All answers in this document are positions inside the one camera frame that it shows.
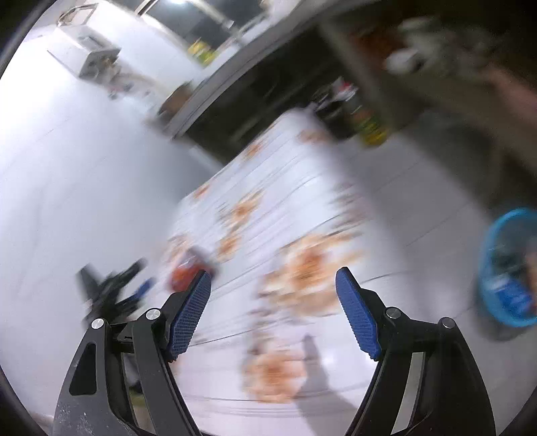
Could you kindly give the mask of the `small can red label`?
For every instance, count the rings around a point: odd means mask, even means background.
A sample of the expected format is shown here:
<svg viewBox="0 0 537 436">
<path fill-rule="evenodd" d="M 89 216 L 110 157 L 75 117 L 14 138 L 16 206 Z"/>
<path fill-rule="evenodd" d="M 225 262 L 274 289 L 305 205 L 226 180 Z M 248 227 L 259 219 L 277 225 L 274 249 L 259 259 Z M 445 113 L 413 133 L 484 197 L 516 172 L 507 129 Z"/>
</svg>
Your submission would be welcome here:
<svg viewBox="0 0 537 436">
<path fill-rule="evenodd" d="M 172 292 L 182 292 L 194 280 L 200 271 L 207 272 L 212 278 L 216 276 L 216 263 L 197 246 L 189 247 L 179 259 L 172 263 L 172 270 L 167 279 L 168 288 Z"/>
</svg>

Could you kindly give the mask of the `floral tablecloth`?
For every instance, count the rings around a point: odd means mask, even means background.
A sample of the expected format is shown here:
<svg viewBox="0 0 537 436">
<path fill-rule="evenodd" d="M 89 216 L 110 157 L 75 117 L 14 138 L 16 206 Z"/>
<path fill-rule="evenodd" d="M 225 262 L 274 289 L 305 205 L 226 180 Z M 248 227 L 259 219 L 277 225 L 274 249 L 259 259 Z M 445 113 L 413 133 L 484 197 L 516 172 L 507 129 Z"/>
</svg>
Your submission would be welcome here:
<svg viewBox="0 0 537 436">
<path fill-rule="evenodd" d="M 159 281 L 200 254 L 213 274 L 173 365 L 209 435 L 342 435 L 376 364 L 336 294 L 347 267 L 388 304 L 409 287 L 399 243 L 358 179 L 358 148 L 290 110 L 180 203 Z"/>
</svg>

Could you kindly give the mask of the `blue plastic basin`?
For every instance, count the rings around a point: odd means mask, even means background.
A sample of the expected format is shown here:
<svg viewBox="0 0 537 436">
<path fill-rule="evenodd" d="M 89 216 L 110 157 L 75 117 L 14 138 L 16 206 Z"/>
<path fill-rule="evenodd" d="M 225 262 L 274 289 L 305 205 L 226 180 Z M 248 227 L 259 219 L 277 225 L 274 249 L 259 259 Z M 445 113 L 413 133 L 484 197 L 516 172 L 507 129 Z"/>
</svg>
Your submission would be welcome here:
<svg viewBox="0 0 537 436">
<path fill-rule="evenodd" d="M 478 290 L 491 318 L 504 326 L 536 325 L 536 210 L 504 213 L 482 243 Z"/>
</svg>

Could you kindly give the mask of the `yellow cooking oil bottle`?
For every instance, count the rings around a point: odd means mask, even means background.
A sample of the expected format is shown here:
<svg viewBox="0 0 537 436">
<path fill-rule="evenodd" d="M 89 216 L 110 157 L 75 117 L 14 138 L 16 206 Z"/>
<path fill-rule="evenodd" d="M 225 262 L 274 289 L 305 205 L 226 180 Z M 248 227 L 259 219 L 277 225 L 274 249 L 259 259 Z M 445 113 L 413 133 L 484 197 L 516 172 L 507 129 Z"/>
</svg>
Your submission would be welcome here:
<svg viewBox="0 0 537 436">
<path fill-rule="evenodd" d="M 349 121 L 362 141 L 368 146 L 382 145 L 388 139 L 388 130 L 367 104 L 358 95 L 353 95 L 346 101 L 349 111 Z"/>
</svg>

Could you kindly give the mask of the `dark soy sauce bottle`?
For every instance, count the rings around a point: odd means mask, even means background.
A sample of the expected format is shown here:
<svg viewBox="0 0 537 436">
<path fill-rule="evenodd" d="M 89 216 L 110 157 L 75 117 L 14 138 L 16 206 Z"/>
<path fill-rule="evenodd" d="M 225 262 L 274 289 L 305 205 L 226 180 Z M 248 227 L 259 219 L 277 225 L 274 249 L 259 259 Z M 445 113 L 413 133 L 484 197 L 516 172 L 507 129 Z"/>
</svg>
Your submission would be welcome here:
<svg viewBox="0 0 537 436">
<path fill-rule="evenodd" d="M 321 86 L 312 96 L 314 113 L 338 140 L 349 139 L 358 133 L 353 121 L 360 108 L 358 88 L 343 77 Z"/>
</svg>

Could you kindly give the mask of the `brown clay pot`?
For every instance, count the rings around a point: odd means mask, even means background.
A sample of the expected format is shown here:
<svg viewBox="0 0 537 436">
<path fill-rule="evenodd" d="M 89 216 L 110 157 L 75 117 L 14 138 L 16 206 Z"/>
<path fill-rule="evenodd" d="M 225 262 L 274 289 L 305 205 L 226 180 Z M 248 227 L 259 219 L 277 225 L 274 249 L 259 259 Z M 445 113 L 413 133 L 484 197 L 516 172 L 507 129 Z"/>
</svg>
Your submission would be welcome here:
<svg viewBox="0 0 537 436">
<path fill-rule="evenodd" d="M 158 109 L 157 115 L 173 117 L 193 95 L 195 87 L 192 82 L 182 83 L 175 91 L 169 95 Z"/>
</svg>

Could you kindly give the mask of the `white ceramic bowl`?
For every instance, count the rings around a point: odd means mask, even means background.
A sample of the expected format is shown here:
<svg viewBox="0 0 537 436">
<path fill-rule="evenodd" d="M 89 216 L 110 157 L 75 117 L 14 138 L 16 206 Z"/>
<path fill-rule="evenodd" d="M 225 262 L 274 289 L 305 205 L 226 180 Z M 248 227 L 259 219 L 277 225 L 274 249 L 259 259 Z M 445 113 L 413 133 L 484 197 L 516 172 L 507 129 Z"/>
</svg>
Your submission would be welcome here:
<svg viewBox="0 0 537 436">
<path fill-rule="evenodd" d="M 383 62 L 384 69 L 391 74 L 403 75 L 418 71 L 424 64 L 424 58 L 413 47 L 406 47 L 392 52 Z"/>
</svg>

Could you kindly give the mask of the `yellow bottle on windowsill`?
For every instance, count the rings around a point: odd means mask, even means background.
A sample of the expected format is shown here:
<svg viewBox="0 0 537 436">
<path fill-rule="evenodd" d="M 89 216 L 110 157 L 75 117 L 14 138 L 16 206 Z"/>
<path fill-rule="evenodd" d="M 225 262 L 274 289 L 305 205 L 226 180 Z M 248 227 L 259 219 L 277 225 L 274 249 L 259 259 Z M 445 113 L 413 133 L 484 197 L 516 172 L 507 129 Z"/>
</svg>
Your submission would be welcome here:
<svg viewBox="0 0 537 436">
<path fill-rule="evenodd" d="M 216 51 L 201 38 L 188 47 L 188 54 L 203 67 L 210 65 L 216 58 Z"/>
</svg>

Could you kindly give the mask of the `white wall water heater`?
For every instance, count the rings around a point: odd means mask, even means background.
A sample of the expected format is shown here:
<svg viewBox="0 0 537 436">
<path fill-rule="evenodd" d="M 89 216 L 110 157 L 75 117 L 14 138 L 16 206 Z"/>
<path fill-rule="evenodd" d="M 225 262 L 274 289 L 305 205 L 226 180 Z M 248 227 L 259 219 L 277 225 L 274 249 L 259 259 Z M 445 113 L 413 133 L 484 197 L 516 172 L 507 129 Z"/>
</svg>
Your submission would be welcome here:
<svg viewBox="0 0 537 436">
<path fill-rule="evenodd" d="M 65 25 L 52 32 L 47 51 L 74 76 L 87 78 L 114 63 L 121 48 L 87 25 Z"/>
</svg>

